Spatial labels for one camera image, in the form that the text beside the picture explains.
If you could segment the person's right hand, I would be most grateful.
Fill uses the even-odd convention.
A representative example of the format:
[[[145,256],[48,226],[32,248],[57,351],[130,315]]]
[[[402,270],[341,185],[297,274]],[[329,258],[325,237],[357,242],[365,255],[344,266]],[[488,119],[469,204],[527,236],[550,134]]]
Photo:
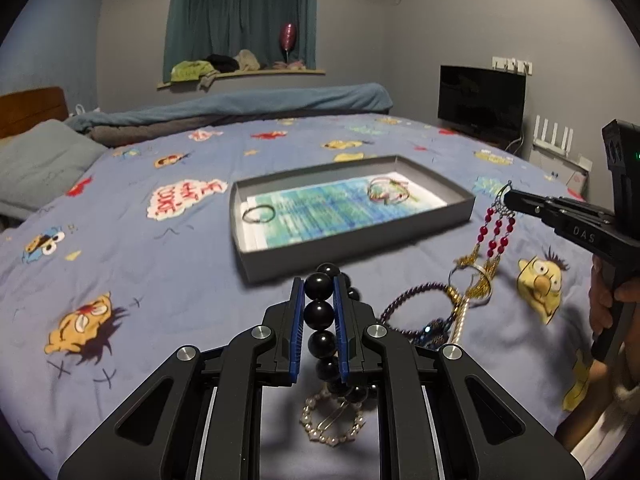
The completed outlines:
[[[602,270],[602,260],[597,256],[593,256],[589,291],[589,323],[593,333],[596,335],[600,335],[605,328],[613,326],[612,307],[615,300],[625,304],[627,302],[638,304],[640,292],[638,278],[620,285],[612,292],[604,282]]]

